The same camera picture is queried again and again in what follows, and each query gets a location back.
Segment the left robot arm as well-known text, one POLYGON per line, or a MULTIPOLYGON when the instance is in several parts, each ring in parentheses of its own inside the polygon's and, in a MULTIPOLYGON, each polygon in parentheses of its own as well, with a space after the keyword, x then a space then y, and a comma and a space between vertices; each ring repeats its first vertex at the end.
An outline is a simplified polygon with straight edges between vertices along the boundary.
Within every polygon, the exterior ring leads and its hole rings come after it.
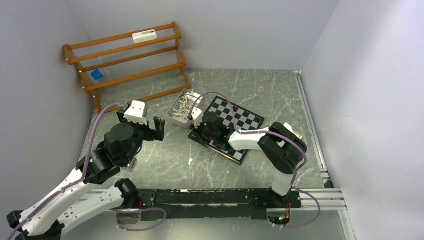
POLYGON ((154 117, 149 122, 120 118, 104 135, 94 150, 89 150, 66 179, 38 203, 26 210, 7 215, 13 229, 12 240, 59 240, 79 224, 109 210, 132 208, 140 202, 139 191, 128 178, 87 200, 80 199, 99 189, 110 178, 127 167, 142 149, 145 141, 163 141, 165 120, 154 117))

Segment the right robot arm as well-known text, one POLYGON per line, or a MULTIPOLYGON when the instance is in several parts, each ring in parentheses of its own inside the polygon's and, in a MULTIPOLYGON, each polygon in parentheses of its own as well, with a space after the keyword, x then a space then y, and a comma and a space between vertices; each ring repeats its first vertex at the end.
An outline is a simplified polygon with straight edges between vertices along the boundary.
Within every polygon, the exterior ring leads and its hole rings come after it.
POLYGON ((236 130, 224 124, 215 113, 192 114, 194 135, 204 144, 212 144, 223 152, 255 150, 265 154, 275 169, 271 184, 270 202, 282 207, 289 200, 308 150, 306 144, 287 123, 275 122, 270 127, 255 130, 236 130))

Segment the pink tin of white pieces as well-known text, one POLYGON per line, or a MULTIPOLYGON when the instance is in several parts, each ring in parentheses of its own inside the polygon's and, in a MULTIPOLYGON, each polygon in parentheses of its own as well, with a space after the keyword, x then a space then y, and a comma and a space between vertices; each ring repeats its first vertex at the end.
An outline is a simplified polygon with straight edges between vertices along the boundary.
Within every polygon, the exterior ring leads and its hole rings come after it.
POLYGON ((192 121, 189 120, 188 116, 192 106, 200 108, 203 105, 202 98, 194 103, 199 96, 200 94, 190 89, 184 89, 173 102, 169 111, 166 113, 166 120, 183 129, 189 129, 192 121))

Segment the gold tin of black pieces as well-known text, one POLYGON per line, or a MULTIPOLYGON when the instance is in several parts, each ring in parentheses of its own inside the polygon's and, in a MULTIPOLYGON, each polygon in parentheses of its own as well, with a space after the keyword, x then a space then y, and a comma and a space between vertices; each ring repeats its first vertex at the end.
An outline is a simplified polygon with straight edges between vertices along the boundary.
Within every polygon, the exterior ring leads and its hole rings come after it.
POLYGON ((283 122, 283 126, 293 133, 298 139, 302 140, 304 135, 301 131, 298 131, 294 126, 290 125, 288 122, 283 122))

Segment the small card box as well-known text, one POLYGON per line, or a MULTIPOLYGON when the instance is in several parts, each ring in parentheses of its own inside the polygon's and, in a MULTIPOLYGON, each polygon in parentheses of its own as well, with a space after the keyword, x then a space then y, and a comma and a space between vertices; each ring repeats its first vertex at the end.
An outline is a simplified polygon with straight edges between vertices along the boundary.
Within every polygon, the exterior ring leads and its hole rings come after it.
POLYGON ((130 161, 130 163, 127 165, 127 167, 128 168, 130 168, 130 169, 132 169, 134 166, 135 166, 135 164, 137 163, 137 158, 136 157, 134 157, 131 161, 130 161))

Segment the chessboard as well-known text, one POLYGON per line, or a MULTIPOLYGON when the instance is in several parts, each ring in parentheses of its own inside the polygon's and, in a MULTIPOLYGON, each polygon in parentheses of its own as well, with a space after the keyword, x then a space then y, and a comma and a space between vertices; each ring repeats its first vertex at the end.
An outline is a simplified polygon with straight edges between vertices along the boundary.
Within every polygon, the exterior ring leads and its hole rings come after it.
MULTIPOLYGON (((231 110, 228 106, 228 102, 223 97, 216 96, 206 109, 206 112, 215 113, 215 115, 217 115, 217 117, 219 117, 223 121, 223 124, 228 128, 234 127, 233 119, 235 119, 237 128, 239 130, 251 131, 258 130, 262 127, 265 121, 264 117, 252 111, 249 111, 235 103, 232 103, 232 106, 233 110, 235 111, 235 116, 232 115, 231 110)), ((201 141, 196 137, 195 133, 193 132, 190 132, 188 138, 206 148, 214 150, 215 152, 219 153, 220 155, 224 156, 225 158, 233 161, 238 165, 241 165, 243 163, 248 153, 247 150, 236 151, 234 149, 230 149, 228 151, 223 151, 221 149, 218 149, 214 145, 213 141, 201 141)))

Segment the wooden shelf rack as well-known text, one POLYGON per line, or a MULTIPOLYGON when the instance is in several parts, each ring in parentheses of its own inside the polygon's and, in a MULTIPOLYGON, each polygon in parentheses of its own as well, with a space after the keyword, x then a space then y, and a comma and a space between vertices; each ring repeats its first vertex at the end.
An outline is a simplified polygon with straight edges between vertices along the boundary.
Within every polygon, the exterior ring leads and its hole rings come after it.
POLYGON ((178 24, 174 21, 151 29, 157 39, 142 43, 133 42, 136 32, 131 31, 63 46, 65 61, 75 66, 97 114, 114 100, 150 101, 191 88, 178 24), (103 78, 96 81, 90 73, 97 69, 103 78))

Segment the blue cap container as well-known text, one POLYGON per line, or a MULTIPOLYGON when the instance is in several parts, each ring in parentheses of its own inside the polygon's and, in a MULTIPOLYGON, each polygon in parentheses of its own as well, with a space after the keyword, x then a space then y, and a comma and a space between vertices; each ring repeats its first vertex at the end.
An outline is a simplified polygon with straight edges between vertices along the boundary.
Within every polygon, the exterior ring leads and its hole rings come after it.
POLYGON ((99 69, 93 70, 90 73, 90 76, 95 81, 99 81, 99 80, 101 80, 104 77, 103 73, 99 69))

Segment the white box on rack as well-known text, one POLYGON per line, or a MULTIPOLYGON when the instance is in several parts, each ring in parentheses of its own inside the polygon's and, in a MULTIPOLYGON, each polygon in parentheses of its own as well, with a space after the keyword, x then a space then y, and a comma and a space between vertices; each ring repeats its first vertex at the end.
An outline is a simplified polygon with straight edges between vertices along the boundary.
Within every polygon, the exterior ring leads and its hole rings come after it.
POLYGON ((158 35, 154 29, 149 29, 132 34, 132 40, 135 44, 156 40, 157 38, 158 35))

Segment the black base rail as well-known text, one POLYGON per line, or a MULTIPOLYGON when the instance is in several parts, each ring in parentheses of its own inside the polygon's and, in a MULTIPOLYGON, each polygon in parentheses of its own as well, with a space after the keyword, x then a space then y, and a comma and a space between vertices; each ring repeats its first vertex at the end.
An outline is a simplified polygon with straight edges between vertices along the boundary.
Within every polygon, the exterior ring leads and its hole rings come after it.
POLYGON ((251 218, 268 220, 270 209, 299 209, 300 193, 280 196, 270 188, 227 189, 139 189, 138 196, 125 200, 120 210, 149 210, 142 221, 167 219, 251 218))

